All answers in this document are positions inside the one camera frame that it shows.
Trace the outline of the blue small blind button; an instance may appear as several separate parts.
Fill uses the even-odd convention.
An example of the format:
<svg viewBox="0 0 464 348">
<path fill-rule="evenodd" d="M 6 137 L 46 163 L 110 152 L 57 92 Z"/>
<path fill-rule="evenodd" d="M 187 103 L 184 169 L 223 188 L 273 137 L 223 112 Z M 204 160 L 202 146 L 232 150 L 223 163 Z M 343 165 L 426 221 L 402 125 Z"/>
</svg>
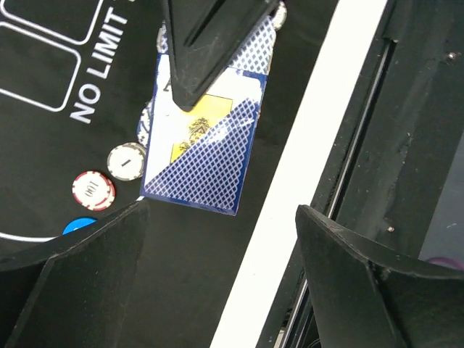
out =
<svg viewBox="0 0 464 348">
<path fill-rule="evenodd" d="M 87 225 L 90 225 L 90 224 L 95 223 L 95 222 L 96 222 L 96 218 L 94 218 L 94 217 L 79 217 L 79 218 L 76 218 L 76 219 L 72 220 L 71 222 L 69 222 L 65 226 L 62 234 L 65 235 L 67 233 L 70 233 L 70 232 L 76 231 L 78 229 L 84 228 Z"/>
</svg>

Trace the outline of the blue chips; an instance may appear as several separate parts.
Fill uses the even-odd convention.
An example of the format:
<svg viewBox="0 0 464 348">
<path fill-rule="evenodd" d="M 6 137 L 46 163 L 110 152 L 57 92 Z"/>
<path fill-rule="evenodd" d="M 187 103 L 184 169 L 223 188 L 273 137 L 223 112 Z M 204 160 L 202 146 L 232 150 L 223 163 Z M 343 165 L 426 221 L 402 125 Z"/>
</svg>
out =
<svg viewBox="0 0 464 348">
<path fill-rule="evenodd" d="M 149 142 L 149 135 L 153 120 L 152 105 L 153 100 L 150 100 L 142 109 L 136 131 L 138 142 L 144 147 L 147 147 Z"/>
</svg>

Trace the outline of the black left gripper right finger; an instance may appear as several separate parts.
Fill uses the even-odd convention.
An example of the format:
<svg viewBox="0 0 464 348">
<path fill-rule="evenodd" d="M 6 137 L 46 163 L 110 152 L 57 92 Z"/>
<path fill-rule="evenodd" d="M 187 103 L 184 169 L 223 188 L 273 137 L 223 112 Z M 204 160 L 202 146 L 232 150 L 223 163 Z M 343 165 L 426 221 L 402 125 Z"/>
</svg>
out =
<svg viewBox="0 0 464 348">
<path fill-rule="evenodd" d="M 295 222 L 323 347 L 461 347 L 463 272 L 365 238 L 306 205 Z"/>
</svg>

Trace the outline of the grey chips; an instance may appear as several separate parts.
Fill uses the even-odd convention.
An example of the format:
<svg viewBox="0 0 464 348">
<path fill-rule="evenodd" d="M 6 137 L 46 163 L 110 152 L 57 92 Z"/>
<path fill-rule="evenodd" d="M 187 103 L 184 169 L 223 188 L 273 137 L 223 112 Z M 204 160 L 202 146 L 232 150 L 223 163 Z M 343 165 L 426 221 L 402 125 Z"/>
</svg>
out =
<svg viewBox="0 0 464 348">
<path fill-rule="evenodd" d="M 107 157 L 109 173 L 120 181 L 141 178 L 145 168 L 146 149 L 135 142 L 127 142 L 113 148 Z"/>
</svg>

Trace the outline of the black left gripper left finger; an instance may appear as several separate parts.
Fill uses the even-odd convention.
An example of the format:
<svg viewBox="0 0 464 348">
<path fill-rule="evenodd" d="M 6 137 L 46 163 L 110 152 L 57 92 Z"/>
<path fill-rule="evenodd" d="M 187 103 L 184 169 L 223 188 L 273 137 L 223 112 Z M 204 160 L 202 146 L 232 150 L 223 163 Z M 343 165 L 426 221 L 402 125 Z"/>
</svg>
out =
<svg viewBox="0 0 464 348">
<path fill-rule="evenodd" d="M 1 346 L 116 347 L 148 222 L 141 200 L 1 257 Z"/>
</svg>

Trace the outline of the red chips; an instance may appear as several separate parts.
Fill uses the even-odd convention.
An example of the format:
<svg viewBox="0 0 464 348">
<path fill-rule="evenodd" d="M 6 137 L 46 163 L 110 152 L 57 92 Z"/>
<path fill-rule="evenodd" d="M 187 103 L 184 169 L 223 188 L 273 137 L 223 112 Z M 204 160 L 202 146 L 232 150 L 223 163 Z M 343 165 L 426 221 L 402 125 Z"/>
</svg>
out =
<svg viewBox="0 0 464 348">
<path fill-rule="evenodd" d="M 91 211 L 109 208 L 115 200 L 115 187 L 110 179 L 98 171 L 85 171 L 72 183 L 76 202 Z"/>
</svg>

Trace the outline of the blue playing card box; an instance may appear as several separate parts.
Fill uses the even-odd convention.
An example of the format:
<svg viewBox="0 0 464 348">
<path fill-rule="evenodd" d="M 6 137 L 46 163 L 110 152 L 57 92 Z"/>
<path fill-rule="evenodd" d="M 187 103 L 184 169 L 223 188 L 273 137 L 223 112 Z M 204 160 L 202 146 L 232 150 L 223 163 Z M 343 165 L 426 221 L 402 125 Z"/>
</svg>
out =
<svg viewBox="0 0 464 348">
<path fill-rule="evenodd" d="M 167 31 L 159 29 L 142 196 L 236 214 L 275 41 L 267 16 L 185 112 L 173 101 Z"/>
</svg>

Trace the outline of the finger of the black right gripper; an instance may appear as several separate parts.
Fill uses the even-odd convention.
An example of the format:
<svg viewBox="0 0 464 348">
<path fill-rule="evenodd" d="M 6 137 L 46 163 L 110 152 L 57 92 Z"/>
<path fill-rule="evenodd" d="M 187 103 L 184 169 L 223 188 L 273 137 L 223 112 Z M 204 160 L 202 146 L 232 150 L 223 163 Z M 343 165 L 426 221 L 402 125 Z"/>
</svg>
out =
<svg viewBox="0 0 464 348">
<path fill-rule="evenodd" d="M 266 75 L 278 1 L 164 1 L 173 101 L 191 110 L 227 67 Z"/>
</svg>

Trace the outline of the red 100 chip stack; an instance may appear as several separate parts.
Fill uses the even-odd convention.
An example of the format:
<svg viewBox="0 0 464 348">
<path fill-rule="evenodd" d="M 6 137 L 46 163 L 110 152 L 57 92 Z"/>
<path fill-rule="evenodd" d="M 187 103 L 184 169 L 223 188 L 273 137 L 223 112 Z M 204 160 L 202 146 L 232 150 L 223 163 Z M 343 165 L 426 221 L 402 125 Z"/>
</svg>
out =
<svg viewBox="0 0 464 348">
<path fill-rule="evenodd" d="M 287 9 L 284 1 L 279 1 L 278 6 L 273 11 L 271 15 L 271 22 L 273 24 L 273 28 L 278 31 L 282 28 L 283 24 L 286 21 L 287 17 Z"/>
</svg>

